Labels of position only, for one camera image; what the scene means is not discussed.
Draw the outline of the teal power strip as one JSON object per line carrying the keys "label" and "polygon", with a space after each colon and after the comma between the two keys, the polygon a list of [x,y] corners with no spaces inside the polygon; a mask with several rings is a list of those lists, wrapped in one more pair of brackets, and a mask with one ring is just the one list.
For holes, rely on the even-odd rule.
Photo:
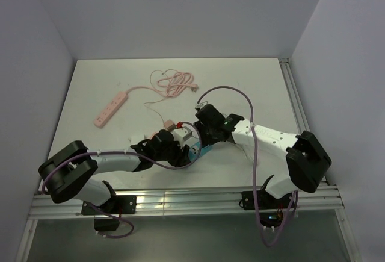
{"label": "teal power strip", "polygon": [[191,161],[195,160],[196,158],[200,158],[201,156],[207,154],[212,149],[212,146],[205,146],[200,149],[200,142],[194,143],[189,148],[189,154],[188,157]]}

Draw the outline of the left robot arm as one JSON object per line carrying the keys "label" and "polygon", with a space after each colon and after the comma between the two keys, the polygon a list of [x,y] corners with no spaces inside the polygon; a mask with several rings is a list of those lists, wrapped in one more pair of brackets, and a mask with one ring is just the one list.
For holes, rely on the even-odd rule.
{"label": "left robot arm", "polygon": [[127,150],[90,152],[84,143],[75,140],[38,169],[43,180],[42,192],[54,203],[79,199],[94,204],[101,212],[116,209],[116,193],[110,183],[92,177],[107,172],[141,172],[154,164],[178,169],[191,164],[187,141],[192,132],[182,127],[173,131],[160,130]]}

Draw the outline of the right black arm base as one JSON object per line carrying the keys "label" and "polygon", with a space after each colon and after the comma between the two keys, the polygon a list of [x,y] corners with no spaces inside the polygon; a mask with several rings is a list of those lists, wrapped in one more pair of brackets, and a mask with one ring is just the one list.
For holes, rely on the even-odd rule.
{"label": "right black arm base", "polygon": [[[266,227],[278,227],[284,219],[283,210],[289,207],[294,199],[290,209],[296,209],[298,197],[297,194],[288,193],[280,199],[275,199],[264,190],[257,191],[257,201],[260,210],[271,210],[270,212],[260,213],[260,222]],[[254,195],[252,191],[241,192],[241,200],[238,205],[245,211],[255,210]]]}

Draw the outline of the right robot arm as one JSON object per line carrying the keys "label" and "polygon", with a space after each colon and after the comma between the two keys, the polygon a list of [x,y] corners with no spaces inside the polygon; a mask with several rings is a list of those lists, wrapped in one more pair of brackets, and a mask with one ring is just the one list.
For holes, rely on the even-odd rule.
{"label": "right robot arm", "polygon": [[285,133],[255,125],[237,115],[220,113],[211,104],[196,105],[197,122],[194,126],[202,139],[203,146],[219,142],[249,148],[254,154],[265,151],[285,162],[273,172],[261,187],[261,203],[275,207],[284,195],[302,190],[316,192],[332,161],[314,133]]}

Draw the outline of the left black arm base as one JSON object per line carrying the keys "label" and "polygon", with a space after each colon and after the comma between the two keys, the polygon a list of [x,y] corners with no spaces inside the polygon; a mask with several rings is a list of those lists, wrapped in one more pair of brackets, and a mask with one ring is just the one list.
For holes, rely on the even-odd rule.
{"label": "left black arm base", "polygon": [[[112,198],[111,201],[101,206],[93,205],[90,202],[83,202],[81,215],[94,217],[94,230],[98,235],[109,239],[120,239],[131,235],[134,231],[134,225],[123,216],[125,214],[134,214],[137,206],[137,197],[135,195],[120,195]],[[126,234],[113,235],[119,226],[123,224],[130,227]]]}

